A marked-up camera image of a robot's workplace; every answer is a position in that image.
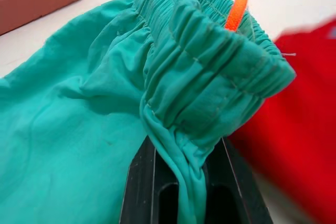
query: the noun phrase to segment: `green garment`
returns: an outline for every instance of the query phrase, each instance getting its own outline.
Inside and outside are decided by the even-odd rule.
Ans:
[[[231,0],[115,0],[70,21],[0,80],[0,223],[112,223],[146,135],[203,224],[201,169],[294,71]]]

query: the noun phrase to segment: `red fabric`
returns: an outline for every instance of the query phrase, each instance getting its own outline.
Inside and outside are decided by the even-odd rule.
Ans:
[[[318,223],[336,224],[336,19],[276,45],[297,73],[231,139]]]

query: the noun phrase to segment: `teal pants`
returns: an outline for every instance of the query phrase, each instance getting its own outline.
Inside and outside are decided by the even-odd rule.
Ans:
[[[148,135],[203,224],[202,165],[295,77],[231,0],[115,0],[66,24],[0,79],[0,223],[112,223]]]

